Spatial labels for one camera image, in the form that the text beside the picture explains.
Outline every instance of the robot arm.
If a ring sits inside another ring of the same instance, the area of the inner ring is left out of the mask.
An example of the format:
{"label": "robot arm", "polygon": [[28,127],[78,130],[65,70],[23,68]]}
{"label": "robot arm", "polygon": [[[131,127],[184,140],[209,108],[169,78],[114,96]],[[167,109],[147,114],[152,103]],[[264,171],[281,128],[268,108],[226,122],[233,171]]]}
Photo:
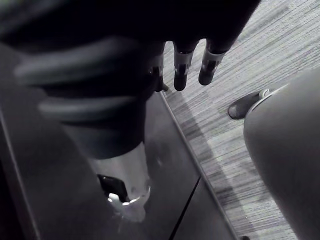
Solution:
{"label": "robot arm", "polygon": [[7,1],[0,5],[0,40],[21,56],[18,83],[46,93],[40,111],[61,123],[109,202],[142,221],[151,189],[146,101],[163,88],[165,42],[174,42],[174,86],[181,91],[194,49],[207,39],[199,75],[207,85],[258,3]]}

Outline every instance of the gray carpet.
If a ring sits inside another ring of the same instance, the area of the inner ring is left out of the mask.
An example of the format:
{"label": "gray carpet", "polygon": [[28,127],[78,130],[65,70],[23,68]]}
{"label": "gray carpet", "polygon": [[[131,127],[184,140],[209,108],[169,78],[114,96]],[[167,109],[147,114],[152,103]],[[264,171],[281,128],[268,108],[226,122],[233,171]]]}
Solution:
{"label": "gray carpet", "polygon": [[173,45],[166,44],[167,101],[239,236],[297,239],[249,157],[243,121],[228,117],[228,105],[318,67],[319,38],[320,1],[263,0],[209,86],[198,83],[205,41],[199,43],[183,92],[174,90]]}

